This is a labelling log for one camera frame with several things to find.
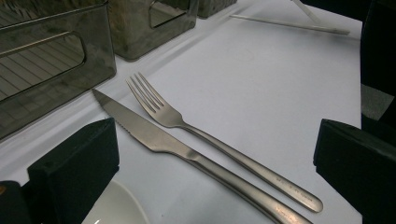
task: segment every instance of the knife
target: knife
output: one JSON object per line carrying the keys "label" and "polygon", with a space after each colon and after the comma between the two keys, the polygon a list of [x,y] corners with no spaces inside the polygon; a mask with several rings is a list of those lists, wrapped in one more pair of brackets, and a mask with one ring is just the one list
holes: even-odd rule
{"label": "knife", "polygon": [[113,117],[133,138],[153,152],[164,152],[178,156],[183,161],[212,176],[221,184],[240,195],[275,223],[312,223],[271,195],[181,143],[175,137],[140,117],[129,108],[95,89],[92,89],[92,92],[108,115]]}

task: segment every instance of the stainless steel cutlery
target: stainless steel cutlery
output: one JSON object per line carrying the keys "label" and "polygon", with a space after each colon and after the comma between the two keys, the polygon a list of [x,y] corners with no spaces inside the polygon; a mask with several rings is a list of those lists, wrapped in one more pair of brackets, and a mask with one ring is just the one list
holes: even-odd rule
{"label": "stainless steel cutlery", "polygon": [[165,152],[178,156],[194,167],[217,179],[247,202],[271,218],[275,223],[311,223],[282,202],[254,187],[238,175],[231,173],[192,148],[179,142],[169,133],[143,119],[134,111],[119,104],[103,93],[92,90],[96,100],[108,115],[132,137],[153,152]]}
{"label": "stainless steel cutlery", "polygon": [[134,93],[137,101],[143,106],[148,114],[162,126],[167,128],[182,128],[204,138],[214,147],[243,165],[250,172],[285,193],[309,210],[320,212],[323,209],[323,203],[315,195],[305,189],[302,189],[269,168],[259,164],[245,154],[221,142],[212,135],[186,123],[181,114],[169,105],[140,73],[138,75],[134,75],[134,78],[131,77],[131,80],[127,80],[127,83],[131,91]]}

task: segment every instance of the white table surface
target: white table surface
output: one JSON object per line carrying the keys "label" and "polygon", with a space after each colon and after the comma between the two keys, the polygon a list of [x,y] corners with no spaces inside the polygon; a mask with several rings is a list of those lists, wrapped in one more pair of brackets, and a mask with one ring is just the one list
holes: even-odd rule
{"label": "white table surface", "polygon": [[[312,24],[291,1],[239,0],[97,87],[149,119],[124,79],[143,73],[184,119],[317,195],[307,211],[209,144],[165,129],[188,146],[278,198],[314,223],[360,224],[361,215],[315,171],[322,119],[361,126],[361,22],[311,9],[349,35],[230,18],[239,15]],[[0,143],[0,179],[28,181],[26,168],[84,125],[108,115],[87,92]],[[168,154],[139,145],[117,125],[115,179],[141,203],[150,223],[272,223],[220,183]]]}

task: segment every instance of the knife handle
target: knife handle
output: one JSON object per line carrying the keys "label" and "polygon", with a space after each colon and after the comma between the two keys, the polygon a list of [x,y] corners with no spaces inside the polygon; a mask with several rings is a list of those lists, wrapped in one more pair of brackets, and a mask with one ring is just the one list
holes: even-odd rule
{"label": "knife handle", "polygon": [[243,199],[271,218],[275,223],[312,223],[274,197],[256,188],[238,175],[231,173],[198,152],[191,150],[186,157],[182,158],[240,195]]}
{"label": "knife handle", "polygon": [[298,185],[292,183],[282,175],[279,175],[274,171],[270,170],[269,168],[259,164],[250,157],[239,152],[233,147],[230,147],[227,144],[221,142],[219,139],[213,137],[212,135],[205,133],[193,126],[190,126],[190,124],[185,123],[182,128],[189,131],[190,133],[194,133],[204,138],[214,147],[218,148],[226,155],[231,157],[233,160],[237,161],[250,172],[258,176],[268,184],[272,185],[274,188],[280,190],[297,203],[300,203],[304,207],[308,208],[309,210],[318,213],[323,209],[323,203],[318,197],[308,192],[307,190],[299,187]]}

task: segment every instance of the gray plastic container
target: gray plastic container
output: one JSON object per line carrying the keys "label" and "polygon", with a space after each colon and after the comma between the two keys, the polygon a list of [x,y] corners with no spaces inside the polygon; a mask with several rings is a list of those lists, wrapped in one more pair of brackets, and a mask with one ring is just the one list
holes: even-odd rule
{"label": "gray plastic container", "polygon": [[110,0],[114,51],[136,61],[195,27],[198,0]]}
{"label": "gray plastic container", "polygon": [[199,0],[198,17],[207,19],[235,3],[236,0]]}
{"label": "gray plastic container", "polygon": [[83,2],[0,0],[0,139],[116,74],[107,1]]}

